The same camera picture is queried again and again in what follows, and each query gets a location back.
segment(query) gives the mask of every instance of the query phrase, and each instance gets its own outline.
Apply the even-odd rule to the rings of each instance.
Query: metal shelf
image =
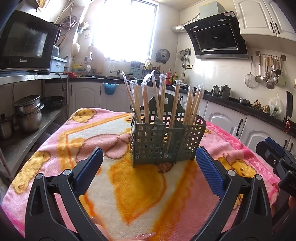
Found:
[[[44,110],[42,111],[42,122],[39,129],[33,133],[24,133],[21,130],[16,130],[13,137],[1,141],[0,146],[3,152],[3,156],[6,160],[7,166],[15,177],[22,161],[32,148],[37,139],[41,136],[47,127],[60,115],[60,113],[67,108],[67,105],[63,105],[56,110]],[[0,173],[8,177],[4,167],[0,165]]]
[[[68,75],[61,75],[62,78],[67,78]],[[27,75],[10,75],[1,76],[0,75],[0,85],[6,85],[22,81],[30,80],[46,80],[46,79],[57,79],[59,76],[57,74],[27,74]]]

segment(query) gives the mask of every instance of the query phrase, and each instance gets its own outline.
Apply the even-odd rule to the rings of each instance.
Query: range hood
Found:
[[[234,12],[216,14],[184,26],[196,58],[248,58]]]

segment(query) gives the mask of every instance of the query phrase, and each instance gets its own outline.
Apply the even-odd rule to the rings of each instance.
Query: blue rubber pad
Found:
[[[213,163],[213,159],[204,147],[196,150],[196,161],[205,176],[214,195],[223,198],[225,194],[225,180]]]
[[[267,137],[264,141],[267,145],[269,145],[272,149],[274,149],[280,156],[284,156],[284,148],[277,144],[274,140],[272,140],[270,137]]]
[[[82,168],[79,175],[75,178],[75,190],[74,195],[79,197],[84,195],[95,177],[98,169],[103,163],[103,151],[99,148],[95,148],[94,151],[88,157],[85,166]]]

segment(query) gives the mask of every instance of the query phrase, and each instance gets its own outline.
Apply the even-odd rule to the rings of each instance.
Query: utensil rack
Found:
[[[205,133],[206,121],[196,115],[193,125],[183,125],[185,110],[178,101],[174,128],[169,129],[174,96],[166,93],[167,104],[164,107],[164,120],[157,118],[155,97],[149,101],[149,123],[137,123],[132,108],[131,153],[135,164],[156,164],[193,160],[196,148]],[[141,119],[144,122],[144,108],[141,106]],[[168,155],[164,156],[168,133],[172,141]]]
[[[265,54],[265,53],[261,53],[260,51],[255,51],[255,55],[257,56],[257,57],[259,57],[260,55],[262,55],[262,56],[264,56],[264,55],[266,55],[266,56],[272,56],[272,57],[276,57],[276,58],[281,58],[281,60],[282,61],[285,61],[285,62],[287,62],[287,57],[285,56],[285,55],[283,55],[283,54],[281,54],[281,56],[276,56],[276,55],[272,55],[272,54]]]

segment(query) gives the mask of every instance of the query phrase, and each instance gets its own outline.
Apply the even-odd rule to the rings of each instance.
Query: screw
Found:
[[[255,177],[256,177],[256,179],[259,180],[259,181],[262,180],[262,176],[260,176],[259,174],[257,174]]]
[[[42,173],[38,173],[38,174],[36,175],[36,179],[40,179],[40,178],[42,178],[42,176],[43,176]]]
[[[229,170],[228,175],[234,177],[235,176],[235,171],[234,170]]]
[[[63,175],[68,176],[71,174],[71,170],[70,169],[66,169],[63,171]]]

